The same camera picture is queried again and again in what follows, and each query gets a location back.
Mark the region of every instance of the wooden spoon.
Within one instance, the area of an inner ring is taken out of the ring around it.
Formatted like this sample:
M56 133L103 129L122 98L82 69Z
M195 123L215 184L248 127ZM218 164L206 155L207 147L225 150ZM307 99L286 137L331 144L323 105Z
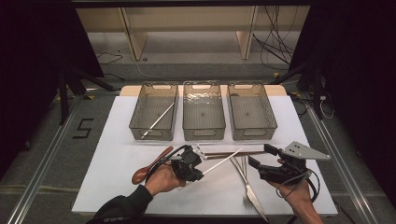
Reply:
M157 159L155 159L154 162L152 162L150 165L140 168L138 169L136 172L134 172L134 175L132 176L132 183L133 184L139 184L141 183L144 179L146 179L146 177L149 174L149 170L151 169L152 166L154 166L163 156L165 156L166 154L168 154L170 151L172 151L173 147L168 147L166 150L163 151L163 153L161 153L160 156L158 156Z

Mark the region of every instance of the metal rod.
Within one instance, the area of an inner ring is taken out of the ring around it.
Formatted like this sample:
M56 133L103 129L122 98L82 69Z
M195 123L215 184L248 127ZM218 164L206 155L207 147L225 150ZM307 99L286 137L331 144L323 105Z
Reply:
M32 180L30 181L25 192L21 196L18 204L14 208L14 211L12 212L7 222L8 224L17 224L17 223L19 224L23 222L30 208L30 205L33 202L33 199L35 198L37 191L41 183L43 182L44 177L46 176L47 171L50 168L53 159L56 156L56 153L58 152L58 149L62 141L64 140L65 133L68 130L70 123L75 116L75 112L77 111L78 105L81 103L81 101L82 101L82 96L75 97L75 99L73 100L73 103L70 106L70 116L68 116L64 124L59 127L57 133L52 139L52 142L50 143L50 146L47 149L47 152L44 155L43 160L40 162L37 170L35 171L35 174L32 177Z
M203 175L206 175L207 173L209 173L210 171L212 171L213 169L215 169L216 167L218 167L220 164L224 163L225 161L227 161L228 159L230 159L231 157L233 157L236 153L238 153L240 150L242 150L242 148L239 148L239 150L235 151L235 153L231 154L229 157L227 157L226 159L220 161L218 164L212 166L211 168L209 168L207 171L205 171L203 173Z
M158 122L160 122L160 120L163 118L163 116L165 116L165 114L172 108L172 106L173 106L174 104L175 104L175 103L172 103L171 105L169 105L169 107L165 110L165 112L163 112L163 113L160 115L160 117L159 117L157 120L155 120L155 122L151 125L151 127L149 127L149 130L153 129L154 126L155 126ZM149 131L146 131L146 132L143 134L142 139L143 139L148 133L149 133Z
M352 202L355 204L356 209L361 216L361 220L363 221L363 223L367 224L379 223L377 218L375 217L372 206L369 204L368 200L361 191L361 188L353 177L353 174L349 171L347 163L344 161L343 156L339 152L337 145L332 140L332 137L327 130L323 120L318 119L315 111L311 107L308 108L308 114L317 128L323 144L329 151L329 154L332 156L334 166L338 174L340 175Z

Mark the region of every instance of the gray plastic part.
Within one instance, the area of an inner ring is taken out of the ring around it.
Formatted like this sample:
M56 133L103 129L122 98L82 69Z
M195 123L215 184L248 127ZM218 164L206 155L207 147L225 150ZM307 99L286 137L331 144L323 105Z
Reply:
M328 161L330 159L330 155L326 155L295 141L285 147L282 153L294 158L306 160Z

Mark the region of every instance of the utensil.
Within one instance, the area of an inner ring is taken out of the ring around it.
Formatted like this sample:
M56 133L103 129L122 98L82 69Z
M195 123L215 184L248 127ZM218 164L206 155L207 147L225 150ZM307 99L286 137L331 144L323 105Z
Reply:
M246 156L241 157L241 162L242 162L242 172L244 173L245 178L248 179L248 168L247 168ZM244 206L246 209L253 208L253 203L248 199L248 196L246 194L243 197L243 202L244 202Z
M173 149L173 147L168 147L150 165L148 165L146 167L143 167L143 168L140 168L136 172L134 172L134 175L132 176L132 183L136 185L136 184L141 183L144 179L146 179L146 177L149 174L149 170L151 169L151 167L153 165L155 165L162 157L164 157L166 154L168 154L170 151L172 151L172 149Z
M221 165L222 163L224 163L225 161L227 161L230 158L233 158L234 155L236 155L239 151L241 151L242 148L239 148L237 151L235 151L233 154L231 154L229 157L225 158L222 161L219 161L217 164L215 164L214 166L210 167L209 169L207 169L205 172L203 172L203 175L206 175L207 173L209 173L210 171L212 171L213 169L215 169L216 167L218 167L219 165ZM184 188L186 188L188 185L190 185L192 182L188 182L186 184L186 186L179 188L179 190L183 190Z
M173 106L174 104L175 104L175 103L172 103L171 105L169 105L169 107L165 110L165 112L163 112L163 113L160 115L160 117L159 117L157 120L155 120L155 122L154 122L154 123L151 125L151 127L149 127L148 129L149 129L149 130L153 129L154 126L157 125L157 123L163 118L163 116L165 116L165 114L172 108L172 106ZM146 131L145 133L143 133L142 139L145 138L146 135L148 135L148 133L149 133L149 131Z
M244 176L244 173L241 169L241 166L239 165L238 161L236 158L231 157L230 158L231 162L233 165L236 167L238 170L239 174L242 176L242 178L245 181L245 187L246 187L246 195L250 199L250 201L253 203L254 207L256 208L257 212L260 214L260 216L268 223L268 219L264 214L264 211L262 210L262 206L259 203L259 200L257 200L256 195L253 192L253 189L251 188L250 184L248 183L248 179Z

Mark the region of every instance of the transparent container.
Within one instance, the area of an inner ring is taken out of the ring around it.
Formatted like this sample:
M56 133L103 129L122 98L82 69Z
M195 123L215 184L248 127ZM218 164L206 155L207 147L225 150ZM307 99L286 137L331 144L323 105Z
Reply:
M183 85L184 139L223 139L225 118L219 82L185 81Z
M271 139L277 124L264 84L235 81L227 89L233 140Z
M172 141L177 102L176 82L145 82L129 124L134 139Z

